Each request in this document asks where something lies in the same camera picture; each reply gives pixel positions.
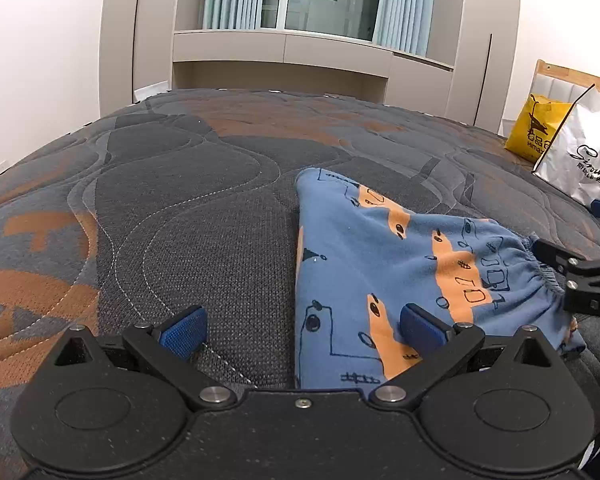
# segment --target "yellow bag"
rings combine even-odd
[[[535,162],[549,147],[570,108],[570,103],[531,94],[511,130],[505,149]]]

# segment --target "orange giraffe print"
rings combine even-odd
[[[474,255],[454,251],[448,238],[438,231],[431,234],[433,254],[437,258],[436,282],[448,303],[454,322],[474,322],[474,306],[491,303],[490,292],[482,287]]]
[[[394,329],[389,323],[382,301],[374,294],[367,294],[366,306],[369,313],[371,340],[378,350],[382,361],[382,373],[388,381],[420,362],[420,356],[409,345],[394,339]]]
[[[389,210],[389,229],[391,229],[392,233],[397,235],[400,240],[406,238],[407,226],[409,225],[411,216],[402,208],[402,206],[362,184],[360,184],[358,201],[362,207],[387,208]]]

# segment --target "headboard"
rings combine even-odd
[[[600,92],[600,77],[538,59],[530,93],[573,103],[592,84]]]

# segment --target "bed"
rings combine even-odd
[[[532,176],[504,140],[353,98],[182,90],[20,161],[0,176],[0,480],[24,471],[10,410],[72,323],[117,333],[202,304],[199,369],[238,393],[293,386],[302,168],[600,258],[600,220]],[[600,319],[579,322],[588,347],[568,366],[600,428]]]

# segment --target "wooden headboard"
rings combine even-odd
[[[538,62],[536,63],[536,74],[546,75],[553,77],[554,79],[560,79],[578,86],[584,86],[584,88],[588,88],[589,86],[595,84],[596,89],[598,92],[600,92],[600,77],[579,72],[573,68],[552,65],[543,61],[542,59],[538,59]]]

